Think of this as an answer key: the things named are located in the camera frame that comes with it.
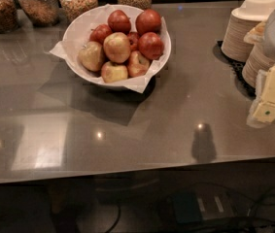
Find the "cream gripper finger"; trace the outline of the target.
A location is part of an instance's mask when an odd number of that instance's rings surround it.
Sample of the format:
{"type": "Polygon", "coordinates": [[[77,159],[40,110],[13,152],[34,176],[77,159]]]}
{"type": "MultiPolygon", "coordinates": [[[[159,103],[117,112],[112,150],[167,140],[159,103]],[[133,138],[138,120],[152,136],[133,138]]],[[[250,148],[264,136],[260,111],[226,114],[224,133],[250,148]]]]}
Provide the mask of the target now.
{"type": "Polygon", "coordinates": [[[253,101],[251,108],[249,110],[249,114],[247,116],[247,125],[253,128],[263,128],[266,126],[265,123],[260,122],[254,118],[254,112],[258,108],[259,99],[264,88],[266,77],[267,77],[266,71],[263,71],[263,70],[258,71],[258,75],[256,79],[256,92],[255,92],[256,98],[253,101]]]}

